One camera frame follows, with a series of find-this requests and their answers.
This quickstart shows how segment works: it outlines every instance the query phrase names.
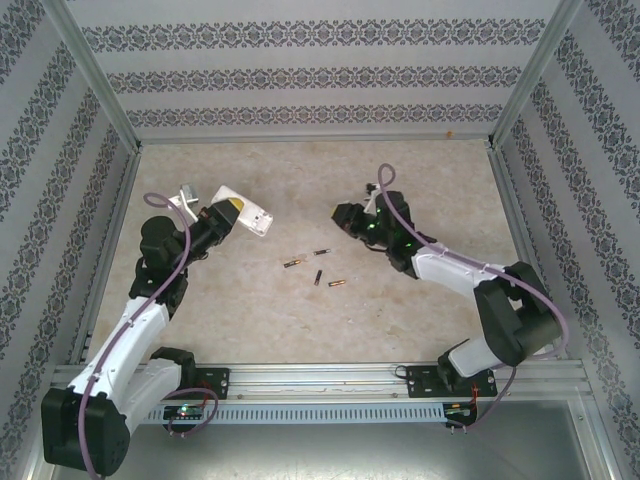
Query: cable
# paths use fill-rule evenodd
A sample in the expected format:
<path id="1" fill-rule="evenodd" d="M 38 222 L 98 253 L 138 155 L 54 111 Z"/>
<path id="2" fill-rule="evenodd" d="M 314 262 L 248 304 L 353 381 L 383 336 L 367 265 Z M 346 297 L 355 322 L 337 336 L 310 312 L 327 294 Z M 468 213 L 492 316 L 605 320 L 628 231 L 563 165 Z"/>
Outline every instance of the cable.
<path id="1" fill-rule="evenodd" d="M 451 424 L 451 425 L 452 425 L 452 426 L 451 426 L 451 435 L 453 435 L 453 432 L 454 432 L 454 426 L 456 426 L 456 427 L 458 427 L 458 428 L 461 428 L 461 429 L 462 429 L 462 431 L 463 431 L 465 434 L 467 433 L 467 429 L 469 428 L 469 427 L 467 427 L 464 423 L 459 422 L 459 421 L 457 421 L 457 420 L 452 420 L 452 419 L 450 419 L 450 418 L 447 418 L 447 421 L 445 422 L 445 426 L 446 426 L 446 424 L 447 424 L 447 423 L 449 423 L 449 424 Z"/>
<path id="2" fill-rule="evenodd" d="M 167 425 L 167 430 L 169 430 L 169 435 L 171 436 L 179 435 L 181 438 L 187 438 L 188 436 L 193 435 L 194 433 L 206 427 L 211 422 L 211 420 L 213 420 L 213 417 L 215 417 L 216 413 L 218 412 L 218 404 L 219 404 L 218 395 L 216 395 L 216 392 L 214 392 L 210 388 L 185 388 L 183 390 L 176 390 L 175 392 L 171 392 L 169 395 L 164 397 L 164 399 L 168 400 L 169 398 L 181 396 L 181 395 L 184 395 L 185 393 L 204 393 L 205 395 L 211 395 L 213 397 L 213 400 L 215 401 L 215 404 L 213 406 L 213 411 L 203 422 L 199 423 L 198 425 L 193 427 L 191 430 L 187 432 L 182 432 L 182 433 L 175 432 L 174 430 L 171 429 L 171 426 L 173 425 L 173 421 L 175 420 L 175 417 L 172 417 L 169 420 L 169 425 Z"/>
<path id="3" fill-rule="evenodd" d="M 405 372 L 407 371 L 407 367 L 405 367 L 404 365 L 398 365 L 396 369 L 393 371 L 393 375 L 398 377 L 400 380 L 408 380 L 406 375 L 398 375 L 398 369 L 400 368 L 404 368 Z"/>
<path id="4" fill-rule="evenodd" d="M 474 410 L 478 410 L 478 386 L 475 384 L 475 382 L 471 386 L 471 394 L 471 411 L 473 412 Z"/>
<path id="5" fill-rule="evenodd" d="M 367 247 L 372 252 L 378 252 L 378 253 L 386 253 L 387 252 L 386 248 L 373 248 L 373 247 L 370 247 L 369 245 L 367 245 L 366 243 L 364 244 L 364 246 Z"/>
<path id="6" fill-rule="evenodd" d="M 480 423 L 482 423 L 489 416 L 489 414 L 493 410 L 495 410 L 495 408 L 498 406 L 498 403 L 500 403 L 500 400 L 502 400 L 502 397 L 504 397 L 507 394 L 507 391 L 509 390 L 509 388 L 511 388 L 511 385 L 513 384 L 513 381 L 515 379 L 516 379 L 516 367 L 513 367 L 513 370 L 511 370 L 511 376 L 509 377 L 509 380 L 507 380 L 507 383 L 504 384 L 504 387 L 502 388 L 498 396 L 494 398 L 493 402 L 491 402 L 491 404 L 487 407 L 487 409 L 484 412 L 482 412 L 482 415 L 480 416 L 480 418 L 478 418 L 475 422 L 473 422 L 473 424 L 467 427 L 467 431 L 473 430 L 474 428 L 476 428 Z"/>
<path id="7" fill-rule="evenodd" d="M 209 390 L 213 390 L 213 388 L 211 388 L 211 385 L 209 385 L 208 382 L 204 382 L 204 381 L 196 384 L 196 387 L 208 388 Z M 208 401 L 209 401 L 209 395 L 205 394 L 204 399 L 202 400 L 202 405 L 200 405 L 200 408 L 204 408 L 207 405 Z"/>
<path id="8" fill-rule="evenodd" d="M 389 171 L 391 172 L 391 179 L 387 182 L 384 182 L 382 179 L 382 175 L 384 173 L 385 169 L 389 169 Z M 509 283 L 518 286 L 520 288 L 522 288 L 524 291 L 530 293 L 531 295 L 533 295 L 534 297 L 536 297 L 538 300 L 540 300 L 542 303 L 544 303 L 549 310 L 551 310 L 551 313 L 553 313 L 553 316 L 556 318 L 556 321 L 558 322 L 558 324 L 560 325 L 560 329 L 562 330 L 562 340 L 560 342 L 560 345 L 558 345 L 556 348 L 554 348 L 551 352 L 549 353 L 542 353 L 539 355 L 532 355 L 531 358 L 532 359 L 543 359 L 543 358 L 552 358 L 556 355 L 558 355 L 559 353 L 561 353 L 562 351 L 564 351 L 564 349 L 567 347 L 567 344 L 569 343 L 569 326 L 567 325 L 567 321 L 564 318 L 564 315 L 562 315 L 562 312 L 560 312 L 560 310 L 558 309 L 558 307 L 556 307 L 553 302 L 551 300 L 549 300 L 545 295 L 543 295 L 542 293 L 540 293 L 538 290 L 536 290 L 535 288 L 533 288 L 531 285 L 529 285 L 528 283 L 523 282 L 522 280 L 519 280 L 505 272 L 502 272 L 498 269 L 495 269 L 493 267 L 491 267 L 490 265 L 483 263 L 483 262 L 479 262 L 478 260 L 475 260 L 473 258 L 470 257 L 466 257 L 464 255 L 461 255 L 457 252 L 453 252 L 451 250 L 449 250 L 448 248 L 441 248 L 438 245 L 435 245 L 433 243 L 429 243 L 427 242 L 424 238 L 422 238 L 422 236 L 420 236 L 418 234 L 418 232 L 416 232 L 415 229 L 413 229 L 413 227 L 411 227 L 411 225 L 409 225 L 409 223 L 407 223 L 407 221 L 402 218 L 402 216 L 398 213 L 398 210 L 396 210 L 396 208 L 393 206 L 393 203 L 391 202 L 391 199 L 389 198 L 389 193 L 387 192 L 387 187 L 389 185 L 391 185 L 391 183 L 393 183 L 393 181 L 396 179 L 396 171 L 395 169 L 389 165 L 388 163 L 383 163 L 380 165 L 380 167 L 378 167 L 378 183 L 380 184 L 380 192 L 382 193 L 382 196 L 384 197 L 384 200 L 387 204 L 387 207 L 389 208 L 389 210 L 391 211 L 391 213 L 393 214 L 394 217 L 396 217 L 396 220 L 398 220 L 398 222 L 400 222 L 400 224 L 413 236 L 416 238 L 416 240 L 418 240 L 420 243 L 422 243 L 425 247 L 431 249 L 432 251 L 434 251 L 435 253 L 437 253 L 438 255 L 446 255 L 448 257 L 453 258 L 454 260 L 457 260 L 461 263 L 464 263 L 465 265 L 468 265 L 471 268 L 475 268 L 478 270 L 484 270 L 487 273 L 490 273 L 492 275 L 496 275 L 500 278 L 503 278 L 505 280 L 507 280 Z"/>
<path id="9" fill-rule="evenodd" d="M 152 198 L 160 200 L 160 202 L 162 203 L 154 203 L 153 201 L 151 201 Z M 184 214 L 180 211 L 180 209 L 167 197 L 160 195 L 158 193 L 147 193 L 144 195 L 143 199 L 145 203 L 147 203 L 147 205 L 151 205 L 152 207 L 155 207 L 155 208 L 169 207 L 176 213 L 176 215 L 178 215 L 180 222 L 184 226 L 184 237 L 185 237 L 184 252 L 182 253 L 182 257 L 180 258 L 180 262 L 178 263 L 178 266 L 171 273 L 171 275 L 169 275 L 169 278 L 167 278 L 167 280 L 165 280 L 165 282 L 162 285 L 160 285 L 160 287 L 153 293 L 153 295 L 151 295 L 140 306 L 140 308 L 138 308 L 133 313 L 133 315 L 131 315 L 130 321 L 124 323 L 120 328 L 120 330 L 118 330 L 116 334 L 113 336 L 113 338 L 105 348 L 104 353 L 98 359 L 96 363 L 96 367 L 93 369 L 93 373 L 91 374 L 91 377 L 89 377 L 89 381 L 87 382 L 87 387 L 85 388 L 84 393 L 82 394 L 82 400 L 80 401 L 80 410 L 78 411 L 78 440 L 80 442 L 80 452 L 82 453 L 82 461 L 84 462 L 84 466 L 87 469 L 87 473 L 89 474 L 89 477 L 91 477 L 92 480 L 102 480 L 98 476 L 98 473 L 96 472 L 95 468 L 93 467 L 93 463 L 91 462 L 91 456 L 89 454 L 89 446 L 87 444 L 87 435 L 85 430 L 87 403 L 89 402 L 91 390 L 95 385 L 95 383 L 98 381 L 97 375 L 99 375 L 100 372 L 102 371 L 102 367 L 107 361 L 109 354 L 114 349 L 114 347 L 116 346 L 116 344 L 118 343 L 118 340 L 120 340 L 122 335 L 124 335 L 127 329 L 131 327 L 132 323 L 142 314 L 142 312 L 144 312 L 147 309 L 147 307 L 151 305 L 155 301 L 155 299 L 158 298 L 158 296 L 162 292 L 164 292 L 167 289 L 167 287 L 171 285 L 171 282 L 173 282 L 173 280 L 175 280 L 175 278 L 180 274 L 185 264 L 187 263 L 187 258 L 189 257 L 188 252 L 191 248 L 191 231 L 189 230 L 189 223 L 187 222 L 187 219 L 185 218 Z"/>

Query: gold battery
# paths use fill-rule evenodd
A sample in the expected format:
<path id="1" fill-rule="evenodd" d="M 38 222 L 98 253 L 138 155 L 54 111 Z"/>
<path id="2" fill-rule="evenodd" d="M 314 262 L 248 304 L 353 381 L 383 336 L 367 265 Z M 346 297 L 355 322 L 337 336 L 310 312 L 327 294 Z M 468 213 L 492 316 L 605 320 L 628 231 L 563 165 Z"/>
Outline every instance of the gold battery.
<path id="1" fill-rule="evenodd" d="M 302 260 L 293 260 L 291 262 L 287 262 L 284 264 L 284 268 L 293 267 L 294 265 L 298 265 Z"/>

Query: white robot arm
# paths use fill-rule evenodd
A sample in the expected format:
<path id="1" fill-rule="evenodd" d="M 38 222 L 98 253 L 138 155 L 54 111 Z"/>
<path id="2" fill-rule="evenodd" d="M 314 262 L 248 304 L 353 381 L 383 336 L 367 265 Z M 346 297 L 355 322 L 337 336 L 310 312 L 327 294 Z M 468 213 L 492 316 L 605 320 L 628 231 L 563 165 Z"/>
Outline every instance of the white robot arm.
<path id="1" fill-rule="evenodd" d="M 336 207 L 332 218 L 340 228 L 367 248 L 384 251 L 396 270 L 440 283 L 476 301 L 483 335 L 456 345 L 438 359 L 439 376 L 449 390 L 468 385 L 475 375 L 489 368 L 515 367 L 561 335 L 546 304 L 495 274 L 504 272 L 547 296 L 530 265 L 465 262 L 465 257 L 448 252 L 435 238 L 418 232 L 424 239 L 418 242 L 391 213 L 378 185 L 368 184 L 367 193 L 366 206 L 343 203 Z M 413 228 L 402 193 L 387 194 L 398 214 Z M 521 302 L 521 306 L 514 307 L 512 302 Z"/>
<path id="2" fill-rule="evenodd" d="M 190 352 L 163 347 L 152 355 L 141 372 L 136 373 L 136 369 L 180 306 L 188 286 L 187 267 L 206 258 L 208 249 L 220 244 L 236 221 L 263 236 L 273 217 L 224 186 L 212 205 L 197 215 L 190 209 L 197 201 L 194 197 L 193 189 L 183 186 L 180 196 L 172 199 L 174 205 L 194 220 L 189 226 L 188 252 L 185 252 L 184 232 L 177 230 L 170 218 L 156 216 L 147 220 L 141 230 L 142 257 L 136 264 L 130 300 L 118 325 L 95 358 L 66 389 L 52 388 L 45 395 L 41 415 L 47 462 L 85 469 L 78 416 L 81 399 L 90 382 L 94 383 L 84 414 L 84 432 L 91 463 L 100 475 L 112 475 L 119 468 L 131 435 L 153 407 L 171 392 L 195 386 L 196 364 Z M 183 270 L 170 280 L 184 255 L 187 259 Z M 167 288 L 155 298 L 154 294 L 167 281 L 170 281 Z M 134 312 L 143 307 L 134 321 Z M 101 368 L 96 372 L 98 361 Z"/>

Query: wall panel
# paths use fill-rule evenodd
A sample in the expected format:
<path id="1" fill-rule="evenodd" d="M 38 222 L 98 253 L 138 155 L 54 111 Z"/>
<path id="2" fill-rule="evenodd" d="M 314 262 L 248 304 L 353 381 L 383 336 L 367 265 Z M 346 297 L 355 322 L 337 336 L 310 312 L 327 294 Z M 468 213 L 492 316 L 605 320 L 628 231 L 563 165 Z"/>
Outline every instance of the wall panel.
<path id="1" fill-rule="evenodd" d="M 623 478 L 640 477 L 640 15 L 586 1 L 502 145 Z"/>
<path id="2" fill-rule="evenodd" d="M 130 161 L 40 3 L 0 2 L 0 479 L 69 360 Z"/>
<path id="3" fill-rule="evenodd" d="M 137 134 L 166 141 L 485 136 L 557 4 L 76 0 L 69 6 Z"/>

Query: floor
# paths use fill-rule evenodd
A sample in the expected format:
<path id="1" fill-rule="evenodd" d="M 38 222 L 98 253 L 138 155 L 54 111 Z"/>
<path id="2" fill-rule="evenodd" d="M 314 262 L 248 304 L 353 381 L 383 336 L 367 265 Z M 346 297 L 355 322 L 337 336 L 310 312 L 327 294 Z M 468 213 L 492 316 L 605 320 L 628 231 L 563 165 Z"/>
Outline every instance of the floor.
<path id="1" fill-rule="evenodd" d="M 122 314 L 140 227 L 158 214 L 142 195 L 177 195 L 182 183 L 195 185 L 200 206 L 225 184 L 273 214 L 274 223 L 263 238 L 236 225 L 189 269 L 185 299 L 150 351 L 184 348 L 201 363 L 401 362 L 435 360 L 479 334 L 472 301 L 398 273 L 331 220 L 336 204 L 363 201 L 382 162 L 396 167 L 393 188 L 423 233 L 487 262 L 516 261 L 480 140 L 147 146 L 90 356 Z M 325 248 L 331 253 L 313 256 Z M 293 258 L 303 262 L 284 269 Z M 323 281 L 314 286 L 318 269 Z M 339 279 L 346 283 L 327 286 Z"/>

